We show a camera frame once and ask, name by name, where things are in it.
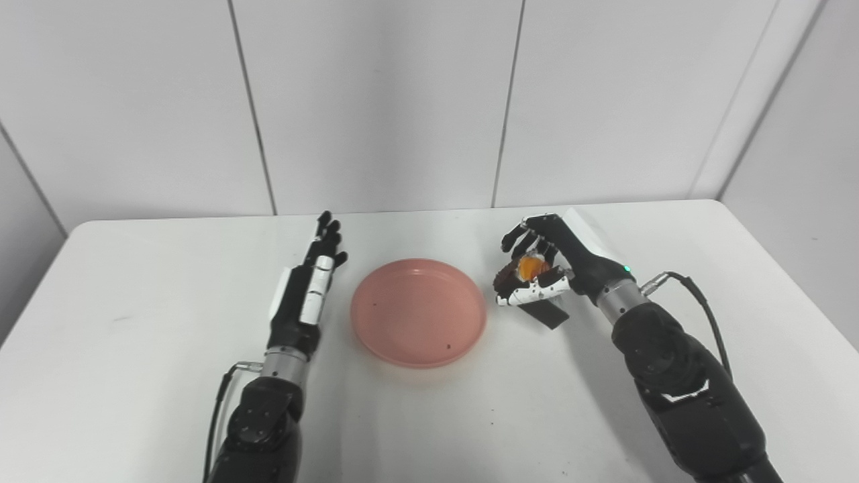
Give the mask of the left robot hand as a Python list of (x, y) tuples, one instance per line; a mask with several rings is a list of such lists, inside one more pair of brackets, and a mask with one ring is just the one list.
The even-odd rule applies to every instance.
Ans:
[(340, 250), (341, 223), (331, 211), (323, 211), (303, 261), (286, 272), (270, 322), (267, 348), (285, 348), (312, 360), (321, 340), (320, 318), (334, 273), (348, 260)]

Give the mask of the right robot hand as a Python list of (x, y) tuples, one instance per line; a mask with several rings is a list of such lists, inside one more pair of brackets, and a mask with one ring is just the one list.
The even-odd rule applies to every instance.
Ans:
[[(594, 303), (615, 282), (635, 281), (628, 266), (590, 251), (556, 213), (523, 218), (503, 236), (501, 250), (511, 262), (493, 283), (500, 306), (553, 299), (569, 290)], [(519, 265), (527, 256), (543, 260), (549, 269), (533, 277), (521, 275)]]

